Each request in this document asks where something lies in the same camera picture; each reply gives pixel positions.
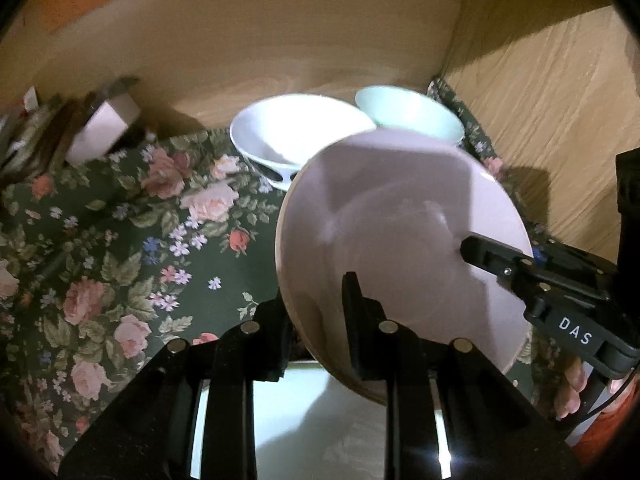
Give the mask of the person right hand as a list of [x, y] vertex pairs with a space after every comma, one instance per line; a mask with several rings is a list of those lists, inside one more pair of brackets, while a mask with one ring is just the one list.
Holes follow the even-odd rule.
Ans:
[[[561, 387], [554, 399], [554, 411], [557, 420], [563, 419], [570, 414], [575, 414], [580, 408], [580, 394], [586, 388], [588, 382], [584, 362], [579, 358], [574, 358], [568, 364], [564, 372]], [[608, 393], [618, 397], [601, 413], [615, 413], [618, 411], [630, 396], [634, 396], [637, 378], [624, 386], [626, 379], [615, 379], [608, 384]]]

